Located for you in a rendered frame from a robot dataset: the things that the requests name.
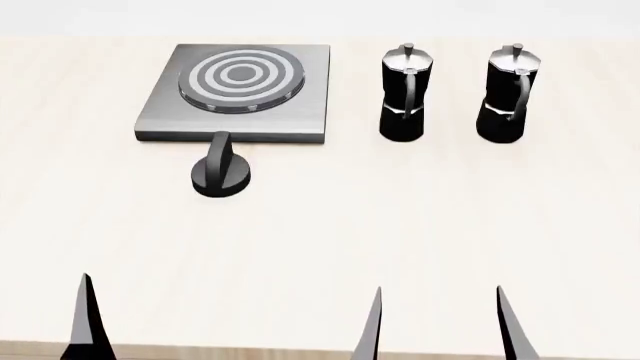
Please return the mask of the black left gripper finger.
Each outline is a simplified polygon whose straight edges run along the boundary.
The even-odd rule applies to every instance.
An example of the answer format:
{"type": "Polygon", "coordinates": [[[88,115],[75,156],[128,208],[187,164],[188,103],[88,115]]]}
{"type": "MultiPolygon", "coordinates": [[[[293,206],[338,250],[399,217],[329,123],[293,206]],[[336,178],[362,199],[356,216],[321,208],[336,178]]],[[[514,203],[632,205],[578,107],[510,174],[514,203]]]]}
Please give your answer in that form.
{"type": "Polygon", "coordinates": [[[117,360],[102,323],[92,279],[86,273],[78,287],[70,341],[60,360],[117,360]]]}

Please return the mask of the black moka pot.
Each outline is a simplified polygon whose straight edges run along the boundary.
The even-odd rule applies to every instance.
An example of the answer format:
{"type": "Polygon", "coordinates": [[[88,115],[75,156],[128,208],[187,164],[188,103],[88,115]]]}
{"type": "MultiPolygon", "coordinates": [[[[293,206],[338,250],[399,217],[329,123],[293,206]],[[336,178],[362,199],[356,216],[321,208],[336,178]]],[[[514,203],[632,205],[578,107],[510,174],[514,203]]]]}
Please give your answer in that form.
{"type": "Polygon", "coordinates": [[[525,130],[527,105],[541,60],[522,44],[505,45],[488,59],[486,94],[476,119],[480,137],[514,143],[525,130]]]}
{"type": "Polygon", "coordinates": [[[424,104],[433,58],[412,43],[382,58],[383,104],[379,132],[388,140],[411,142],[424,134],[424,104]]]}

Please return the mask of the grey square stove base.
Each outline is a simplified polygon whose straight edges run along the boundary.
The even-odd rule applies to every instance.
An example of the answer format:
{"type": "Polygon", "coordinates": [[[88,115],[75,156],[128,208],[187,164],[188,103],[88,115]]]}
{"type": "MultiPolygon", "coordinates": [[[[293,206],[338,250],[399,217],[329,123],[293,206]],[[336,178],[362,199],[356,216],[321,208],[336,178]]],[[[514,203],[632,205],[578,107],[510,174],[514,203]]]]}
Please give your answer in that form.
{"type": "Polygon", "coordinates": [[[315,143],[325,140],[330,71],[327,44],[178,44],[134,126],[137,140],[208,142],[227,131],[241,143],[315,143]],[[276,107],[252,113],[201,110],[179,93],[178,76],[186,63],[227,47],[274,47],[296,56],[305,71],[302,89],[276,107]]]}

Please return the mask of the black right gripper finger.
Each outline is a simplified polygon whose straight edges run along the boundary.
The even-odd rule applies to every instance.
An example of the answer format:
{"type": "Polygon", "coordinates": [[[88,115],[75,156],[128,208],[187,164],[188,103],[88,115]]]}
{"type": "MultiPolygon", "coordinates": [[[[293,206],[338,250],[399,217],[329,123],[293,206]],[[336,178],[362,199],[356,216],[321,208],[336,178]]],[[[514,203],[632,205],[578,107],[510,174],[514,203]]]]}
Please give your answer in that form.
{"type": "Polygon", "coordinates": [[[377,360],[382,319],[382,290],[378,287],[357,346],[350,360],[377,360]]]}
{"type": "Polygon", "coordinates": [[[496,308],[505,360],[540,360],[501,286],[496,287],[496,308]]]}

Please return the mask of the round ringed stove burner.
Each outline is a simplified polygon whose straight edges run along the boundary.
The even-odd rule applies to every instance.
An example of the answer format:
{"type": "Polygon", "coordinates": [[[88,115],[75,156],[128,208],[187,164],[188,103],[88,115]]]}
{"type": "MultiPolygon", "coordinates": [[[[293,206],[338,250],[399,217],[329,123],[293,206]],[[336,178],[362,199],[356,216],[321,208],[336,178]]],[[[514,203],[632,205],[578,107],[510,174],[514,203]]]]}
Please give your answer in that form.
{"type": "Polygon", "coordinates": [[[304,86],[303,65],[274,47],[227,47],[186,63],[178,76],[182,98],[214,113],[252,113],[276,107],[304,86]]]}

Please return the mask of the black stove knob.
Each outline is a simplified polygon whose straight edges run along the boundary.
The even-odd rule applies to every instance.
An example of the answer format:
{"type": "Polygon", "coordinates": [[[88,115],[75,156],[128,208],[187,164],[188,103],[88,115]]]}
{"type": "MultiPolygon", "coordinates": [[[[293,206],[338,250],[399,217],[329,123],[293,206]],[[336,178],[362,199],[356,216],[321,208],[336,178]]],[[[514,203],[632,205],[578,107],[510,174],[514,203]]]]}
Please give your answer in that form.
{"type": "Polygon", "coordinates": [[[191,182],[195,191],[205,197],[230,197],[243,191],[251,180],[248,161],[234,152],[231,134],[218,131],[213,135],[208,153],[194,164],[191,182]]]}

